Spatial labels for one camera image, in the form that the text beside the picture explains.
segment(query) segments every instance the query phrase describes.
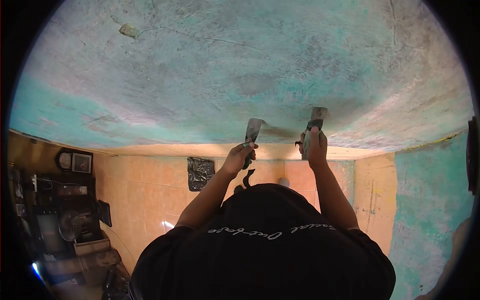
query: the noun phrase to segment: orange tiled wall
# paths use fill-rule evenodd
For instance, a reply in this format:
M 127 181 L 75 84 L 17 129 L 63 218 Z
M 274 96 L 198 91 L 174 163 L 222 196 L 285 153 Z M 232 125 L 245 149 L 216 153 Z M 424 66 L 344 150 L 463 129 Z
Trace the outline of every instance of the orange tiled wall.
M 214 159 L 218 170 L 224 159 Z M 329 162 L 347 198 L 352 190 L 349 181 L 353 173 Z M 307 161 L 258 160 L 250 184 L 277 182 L 285 177 L 290 188 L 302 194 L 319 209 L 315 179 Z M 247 170 L 242 170 L 228 187 L 225 198 L 241 184 Z M 102 156 L 94 155 L 96 195 L 110 204 L 112 228 L 102 228 L 110 237 L 123 263 L 131 273 L 143 249 L 170 228 L 162 221 L 175 225 L 182 210 L 198 192 L 191 192 L 187 182 L 187 159 L 176 157 Z

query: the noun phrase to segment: hand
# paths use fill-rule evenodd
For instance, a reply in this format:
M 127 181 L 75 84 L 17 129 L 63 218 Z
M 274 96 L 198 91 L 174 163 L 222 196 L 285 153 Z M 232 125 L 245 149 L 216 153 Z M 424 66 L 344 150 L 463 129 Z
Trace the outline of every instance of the hand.
M 325 168 L 327 165 L 327 137 L 317 126 L 310 129 L 310 147 L 307 152 L 307 159 L 310 168 L 315 172 Z
M 240 144 L 232 148 L 220 171 L 232 177 L 232 179 L 235 178 L 241 168 L 243 168 L 248 153 L 251 152 L 251 160 L 255 160 L 254 149 L 256 148 L 258 148 L 258 145 L 255 145 L 253 142 L 250 142 L 246 147 L 243 147 L 243 144 Z

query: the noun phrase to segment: ceramic tile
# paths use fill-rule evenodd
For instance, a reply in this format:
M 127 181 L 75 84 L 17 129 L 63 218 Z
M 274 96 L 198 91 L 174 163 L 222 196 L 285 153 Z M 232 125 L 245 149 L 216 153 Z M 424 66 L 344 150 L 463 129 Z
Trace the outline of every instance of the ceramic tile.
M 113 157 L 113 177 L 118 179 L 128 179 L 128 162 L 128 156 Z
M 143 181 L 147 183 L 162 184 L 163 160 L 159 157 L 144 158 Z
M 350 202 L 350 198 L 352 196 L 352 189 L 342 189 L 345 198 Z
M 144 181 L 144 157 L 127 156 L 127 179 L 132 181 Z
M 151 242 L 153 242 L 158 237 L 159 237 L 159 235 L 157 235 L 157 234 L 147 233 L 147 241 L 148 241 L 149 244 Z
M 131 218 L 131 212 L 128 208 L 126 180 L 114 180 L 113 196 L 115 199 L 113 201 L 115 214 L 110 214 L 112 226 L 115 227 L 115 230 L 123 232 L 128 226 L 128 221 Z
M 187 159 L 168 157 L 163 159 L 163 185 L 188 187 Z
M 145 209 L 145 231 L 147 234 L 161 236 L 165 234 L 163 214 L 159 211 Z
M 169 232 L 175 226 L 180 216 L 165 214 L 165 232 Z
M 321 213 L 320 211 L 320 203 L 318 202 L 318 193 L 315 192 L 315 205 L 314 205 L 315 209 L 318 210 L 319 213 Z
M 132 252 L 133 257 L 138 260 L 138 257 L 147 246 L 147 234 L 145 231 L 144 220 L 130 220 L 128 222 L 128 233 L 126 234 L 126 246 Z
M 227 191 L 225 193 L 225 197 L 223 198 L 223 201 L 225 201 L 226 199 L 230 198 L 231 196 L 233 196 L 233 191 Z
M 97 199 L 104 199 L 105 176 L 95 177 L 95 196 Z
M 145 190 L 145 211 L 156 211 L 163 213 L 161 185 L 144 183 Z
M 224 160 L 224 159 L 219 159 L 219 160 L 218 160 L 218 169 L 220 169 L 220 168 L 223 166 L 224 163 L 225 163 L 225 160 Z M 239 184 L 241 184 L 243 187 L 245 187 L 245 186 L 243 185 L 243 178 L 244 178 L 245 176 L 247 176 L 247 173 L 248 173 L 248 169 L 246 169 L 246 170 L 240 170 L 240 172 L 237 174 L 237 176 L 235 177 L 235 179 L 232 180 L 232 181 L 230 182 L 230 184 L 228 185 L 227 191 L 231 191 L 231 192 L 232 192 L 232 191 L 235 189 L 235 187 L 236 187 L 237 185 L 239 185 Z
M 115 176 L 115 157 L 114 156 L 105 156 L 103 157 L 103 172 L 105 176 L 114 177 Z
M 200 194 L 200 192 L 192 192 L 187 188 L 187 205 L 192 202 L 195 197 Z
M 255 172 L 250 176 L 250 185 L 259 183 L 278 183 L 278 180 L 284 177 L 283 160 L 254 160 L 250 164 L 250 169 Z
M 187 206 L 187 188 L 163 186 L 164 213 L 180 216 Z
M 103 201 L 112 203 L 115 200 L 115 179 L 112 177 L 103 178 Z
M 145 218 L 145 189 L 144 183 L 136 181 L 127 181 L 127 208 L 129 213 L 129 222 L 143 220 Z
M 305 197 L 308 203 L 315 206 L 315 195 L 317 194 L 317 192 L 313 191 L 313 192 L 298 192 L 298 193 L 303 197 Z
M 345 187 L 343 181 L 344 174 L 342 173 L 342 168 L 339 168 L 339 163 L 336 161 L 328 161 L 327 163 L 333 175 L 335 176 L 338 185 L 341 189 L 343 189 Z
M 93 154 L 93 172 L 95 177 L 105 176 L 105 155 Z
M 286 160 L 285 178 L 290 182 L 290 188 L 297 192 L 315 190 L 315 176 L 306 160 Z

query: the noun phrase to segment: man's right hand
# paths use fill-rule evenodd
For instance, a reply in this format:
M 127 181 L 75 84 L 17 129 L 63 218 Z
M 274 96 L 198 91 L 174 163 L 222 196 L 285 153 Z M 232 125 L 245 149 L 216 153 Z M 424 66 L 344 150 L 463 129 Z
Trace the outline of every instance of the man's right hand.
M 307 152 L 307 159 L 310 168 L 316 172 L 328 168 L 327 165 L 327 137 L 317 126 L 310 129 L 310 147 Z

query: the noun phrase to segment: person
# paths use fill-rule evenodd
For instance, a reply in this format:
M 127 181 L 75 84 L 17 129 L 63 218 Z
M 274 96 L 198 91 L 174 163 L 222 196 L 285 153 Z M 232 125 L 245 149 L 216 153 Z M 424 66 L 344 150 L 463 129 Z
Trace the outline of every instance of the person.
M 310 134 L 321 213 L 274 183 L 222 203 L 246 155 L 255 160 L 258 145 L 238 145 L 175 227 L 142 252 L 130 280 L 133 299 L 389 299 L 392 264 L 360 231 L 327 165 L 325 135 L 318 127 Z

